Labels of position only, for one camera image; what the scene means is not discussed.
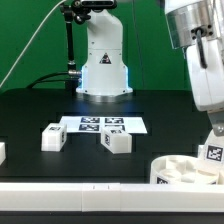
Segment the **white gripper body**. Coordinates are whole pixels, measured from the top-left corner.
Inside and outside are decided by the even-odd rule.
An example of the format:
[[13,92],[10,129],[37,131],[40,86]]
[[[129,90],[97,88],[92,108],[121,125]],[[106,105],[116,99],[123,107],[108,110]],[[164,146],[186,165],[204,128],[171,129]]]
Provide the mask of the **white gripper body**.
[[224,136],[224,64],[219,40],[203,41],[206,68],[196,45],[187,48],[187,65],[195,105],[208,113],[214,134]]

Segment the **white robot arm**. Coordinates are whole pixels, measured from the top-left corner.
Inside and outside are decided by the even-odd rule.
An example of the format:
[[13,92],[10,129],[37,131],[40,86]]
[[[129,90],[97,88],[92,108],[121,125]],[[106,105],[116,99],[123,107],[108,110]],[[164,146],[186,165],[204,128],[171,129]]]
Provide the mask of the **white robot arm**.
[[[115,97],[129,92],[122,61],[123,27],[108,10],[120,0],[81,0],[87,11],[88,58],[78,91]],[[196,107],[224,136],[224,0],[165,0],[172,47],[185,50]]]

